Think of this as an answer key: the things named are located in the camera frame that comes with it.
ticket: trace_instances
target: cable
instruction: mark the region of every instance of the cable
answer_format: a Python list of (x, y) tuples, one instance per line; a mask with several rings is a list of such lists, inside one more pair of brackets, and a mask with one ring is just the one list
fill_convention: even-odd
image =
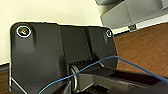
[(78, 73), (80, 73), (80, 72), (86, 70), (87, 68), (89, 68), (89, 67), (91, 67), (91, 66), (93, 66), (93, 65), (96, 65), (96, 64), (98, 64), (98, 63), (100, 63), (100, 62), (102, 62), (102, 61), (104, 61), (104, 60), (111, 59), (111, 58), (118, 58), (118, 59), (120, 59), (120, 60), (122, 60), (122, 61), (124, 61), (124, 62), (126, 62), (126, 63), (128, 63), (128, 64), (130, 64), (130, 65), (132, 65), (132, 66), (134, 66), (134, 67), (137, 67), (137, 68), (139, 68), (139, 69), (145, 71), (146, 73), (148, 73), (148, 74), (154, 76), (155, 78), (157, 78), (157, 79), (163, 81), (164, 83), (166, 83), (166, 84), (168, 85), (168, 80), (167, 80), (166, 78), (160, 76), (160, 75), (157, 75), (157, 74), (155, 74), (155, 73), (153, 73), (153, 72), (151, 72), (151, 71), (149, 71), (149, 70), (147, 70), (147, 69), (145, 69), (145, 68), (143, 68), (143, 67), (141, 67), (141, 66), (139, 66), (139, 65), (137, 65), (137, 64), (134, 64), (134, 63), (132, 63), (132, 62), (130, 62), (130, 61), (127, 61), (127, 60), (125, 60), (125, 59), (123, 59), (123, 58), (121, 58), (121, 57), (119, 57), (119, 56), (109, 56), (109, 57), (103, 58), (103, 59), (101, 59), (101, 60), (99, 60), (99, 61), (96, 61), (95, 63), (92, 63), (92, 64), (90, 64), (90, 65), (84, 67), (83, 69), (81, 69), (80, 71), (76, 72), (75, 74), (72, 74), (72, 75), (70, 75), (70, 76), (64, 77), (64, 78), (59, 79), (59, 80), (56, 80), (56, 81), (54, 81), (54, 82), (51, 82), (50, 84), (48, 84), (47, 86), (45, 86), (45, 87), (39, 92), (39, 94), (41, 94), (46, 88), (48, 88), (48, 87), (51, 86), (52, 84), (57, 83), (57, 82), (62, 81), (62, 80), (65, 80), (65, 79), (68, 79), (68, 78), (71, 78), (71, 77), (73, 77), (74, 75), (77, 75)]

